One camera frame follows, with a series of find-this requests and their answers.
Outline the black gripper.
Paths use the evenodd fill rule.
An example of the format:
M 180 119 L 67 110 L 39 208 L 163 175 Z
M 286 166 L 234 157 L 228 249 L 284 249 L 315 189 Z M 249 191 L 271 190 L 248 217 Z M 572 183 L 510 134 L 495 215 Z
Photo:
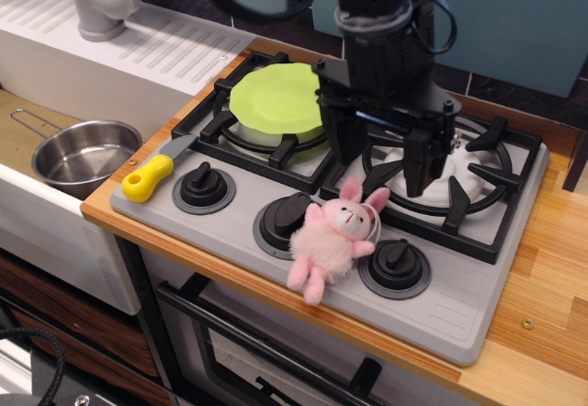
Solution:
M 403 137 L 408 197 L 419 197 L 454 151 L 461 104 L 433 79 L 437 49 L 430 28 L 345 35 L 345 58 L 319 60 L 317 92 L 324 134 L 335 158 L 351 164 L 365 150 L 367 122 L 417 124 Z

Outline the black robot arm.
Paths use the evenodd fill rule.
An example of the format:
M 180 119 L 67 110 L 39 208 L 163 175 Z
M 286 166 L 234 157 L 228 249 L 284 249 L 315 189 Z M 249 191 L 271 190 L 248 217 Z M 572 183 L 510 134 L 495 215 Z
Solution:
M 345 57 L 317 61 L 324 133 L 344 165 L 365 149 L 368 125 L 403 138 L 402 166 L 409 197 L 419 197 L 445 167 L 454 145 L 459 102 L 433 77 L 435 56 L 457 32 L 435 46 L 434 8 L 444 0 L 338 0 L 334 20 Z

